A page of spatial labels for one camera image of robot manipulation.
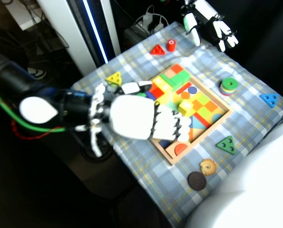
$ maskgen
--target white robotic hand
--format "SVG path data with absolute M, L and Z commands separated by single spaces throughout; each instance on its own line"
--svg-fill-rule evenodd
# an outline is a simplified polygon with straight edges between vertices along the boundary
M 109 124 L 117 134 L 128 138 L 186 142 L 191 119 L 151 99 L 120 95 L 111 104 Z
M 185 5 L 182 6 L 181 10 L 185 10 L 183 16 L 187 35 L 192 36 L 192 41 L 196 46 L 200 45 L 200 37 L 197 32 L 197 28 L 199 26 L 197 20 L 201 24 L 210 23 L 212 25 L 212 30 L 215 32 L 213 38 L 220 51 L 224 52 L 226 50 L 225 46 L 233 48 L 238 44 L 238 40 L 234 33 L 231 31 L 229 26 L 222 21 L 223 17 L 220 16 L 207 1 L 185 0 Z

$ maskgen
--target green cable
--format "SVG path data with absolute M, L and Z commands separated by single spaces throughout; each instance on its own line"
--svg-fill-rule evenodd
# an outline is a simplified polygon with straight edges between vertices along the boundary
M 33 125 L 30 125 L 29 123 L 25 122 L 22 120 L 20 117 L 18 117 L 12 110 L 10 110 L 7 105 L 3 102 L 3 100 L 0 97 L 0 106 L 2 109 L 4 109 L 5 112 L 8 113 L 16 122 L 18 122 L 21 126 L 36 131 L 36 132 L 52 132 L 52 133 L 57 133 L 57 132 L 64 132 L 66 129 L 65 127 L 62 128 L 57 128 L 57 129 L 49 129 L 49 128 L 42 128 L 42 127 L 36 127 Z

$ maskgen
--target red cylinder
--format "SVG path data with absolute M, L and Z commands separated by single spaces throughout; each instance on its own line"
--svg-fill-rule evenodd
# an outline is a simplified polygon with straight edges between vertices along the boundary
M 174 39 L 168 40 L 166 44 L 166 49 L 168 51 L 175 51 L 175 47 L 176 47 L 176 41 Z

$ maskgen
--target led light strip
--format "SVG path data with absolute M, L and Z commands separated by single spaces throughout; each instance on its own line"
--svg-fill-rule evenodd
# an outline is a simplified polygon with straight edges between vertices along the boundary
M 87 14 L 88 14 L 88 18 L 89 18 L 90 24 L 91 24 L 92 27 L 93 27 L 93 30 L 94 30 L 94 33 L 95 33 L 97 42 L 98 42 L 98 44 L 99 44 L 99 47 L 100 47 L 102 56 L 103 56 L 103 58 L 104 58 L 104 61 L 105 61 L 105 63 L 108 63 L 107 56 L 106 56 L 105 51 L 104 51 L 104 48 L 103 48 L 103 46 L 102 46 L 102 43 L 101 43 L 101 40 L 100 40 L 100 36 L 99 36 L 99 34 L 98 34 L 98 31 L 97 31 L 97 28 L 96 28 L 96 25 L 95 25 L 95 22 L 94 22 L 92 13 L 90 12 L 90 8 L 89 8 L 89 5 L 88 5 L 88 1 L 87 1 L 87 0 L 83 0 L 83 4 L 84 4 L 84 7 L 85 7 L 86 12 L 87 12 Z

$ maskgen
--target blue checkered cloth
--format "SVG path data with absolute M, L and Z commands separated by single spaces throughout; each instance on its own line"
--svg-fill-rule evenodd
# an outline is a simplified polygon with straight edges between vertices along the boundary
M 176 40 L 175 52 L 166 50 L 169 39 Z M 156 44 L 166 50 L 164 56 L 149 53 Z M 183 26 L 176 22 L 110 60 L 76 82 L 73 88 L 92 94 L 97 85 L 117 71 L 121 72 L 123 83 L 150 80 L 175 63 L 224 99 L 235 110 L 231 117 L 173 166 L 149 140 L 120 137 L 108 126 L 103 127 L 103 134 L 170 223 L 183 227 L 191 211 L 283 119 L 283 98 L 279 96 L 277 106 L 270 108 L 259 95 L 276 93 L 274 90 L 211 44 L 203 41 L 195 47 Z M 239 82 L 239 87 L 227 97 L 221 95 L 218 87 L 229 76 Z M 215 146 L 229 135 L 233 136 L 236 155 Z M 200 171 L 199 163 L 207 158 L 218 165 L 216 174 L 207 177 L 205 189 L 192 190 L 187 177 L 193 171 Z

